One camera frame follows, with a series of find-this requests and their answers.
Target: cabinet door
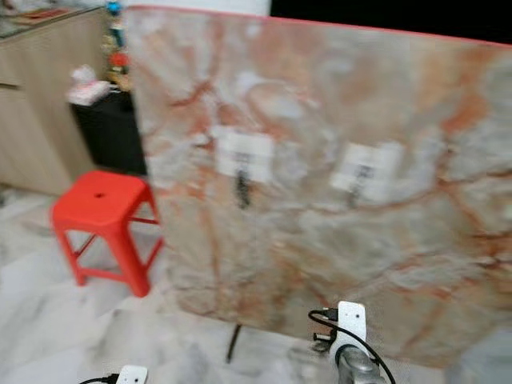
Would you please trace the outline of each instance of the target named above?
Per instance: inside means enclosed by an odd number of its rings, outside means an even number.
[[[25,93],[1,87],[0,182],[50,194],[70,184]]]

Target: black cable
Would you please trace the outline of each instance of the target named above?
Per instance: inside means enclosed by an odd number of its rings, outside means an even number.
[[[91,378],[89,380],[85,380],[84,382],[81,382],[80,384],[89,384],[91,382],[104,382],[106,384],[115,384],[118,380],[119,374],[111,374],[110,376],[107,376],[105,378]]]
[[[322,324],[324,326],[328,326],[328,327],[333,328],[335,330],[338,330],[338,331],[340,331],[340,332],[342,332],[344,334],[348,334],[349,336],[351,336],[352,338],[354,338],[355,340],[357,340],[358,342],[363,344],[364,347],[367,348],[368,351],[374,356],[374,358],[375,358],[375,360],[377,360],[378,364],[381,365],[382,368],[384,368],[384,371],[386,372],[387,377],[390,379],[391,384],[396,384],[396,381],[394,380],[394,377],[393,377],[390,369],[387,367],[387,365],[384,363],[384,361],[381,359],[381,357],[378,355],[378,353],[375,352],[374,349],[371,346],[369,346],[362,338],[360,338],[356,334],[353,334],[349,330],[346,330],[345,328],[341,328],[341,327],[336,326],[335,324],[333,324],[331,322],[327,322],[325,320],[322,320],[320,318],[316,318],[314,316],[315,314],[319,314],[321,316],[325,316],[324,313],[325,313],[325,311],[323,311],[323,310],[311,310],[307,314],[307,316],[308,316],[308,318],[310,318],[314,322],[317,322],[318,324]]]

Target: black stand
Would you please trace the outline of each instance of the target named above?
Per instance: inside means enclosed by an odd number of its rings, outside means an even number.
[[[227,355],[226,355],[226,364],[229,364],[233,357],[234,346],[237,343],[238,334],[240,333],[240,328],[242,328],[242,326],[240,324],[237,324],[234,327],[233,334],[231,335],[230,348],[228,349]]]

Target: marble pattern board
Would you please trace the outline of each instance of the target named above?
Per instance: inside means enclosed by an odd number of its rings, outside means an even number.
[[[51,201],[42,197],[34,204],[25,196],[0,207],[0,233],[16,229],[12,236],[19,244],[42,240],[36,250],[9,247],[14,254],[0,265],[2,384],[76,383],[118,372],[129,363],[150,368],[148,384],[337,382],[330,380],[328,361],[313,354],[308,342],[247,327],[234,360],[225,364],[234,324],[179,309],[170,279],[174,256],[168,248],[150,271],[152,289],[143,299],[123,284],[98,278],[76,286],[47,226]],[[2,216],[4,210],[10,214]],[[155,234],[136,230],[135,241],[142,251],[149,250]],[[112,267],[101,244],[89,253],[87,265]],[[444,383],[442,371],[411,364],[398,365],[394,374],[405,375],[400,381],[405,384]]]
[[[124,16],[181,308],[308,338],[308,310],[358,301],[378,350],[438,367],[510,319],[511,48],[165,7]],[[231,130],[275,144],[244,210],[216,168]],[[387,193],[332,187],[351,143],[402,149]]]

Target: white tiled floor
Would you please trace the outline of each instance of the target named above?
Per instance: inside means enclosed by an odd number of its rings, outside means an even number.
[[[234,325],[177,308],[167,249],[151,270],[152,291],[143,299],[108,280],[90,278],[77,287],[48,222],[52,199],[14,197],[0,208],[0,382],[73,384],[119,372],[125,364],[147,366],[148,384],[338,382],[308,342],[249,328],[242,328],[234,360],[225,364]],[[147,252],[155,233],[135,230],[139,249]],[[83,262],[115,268],[101,243]],[[390,364],[399,383],[444,382],[441,371]]]

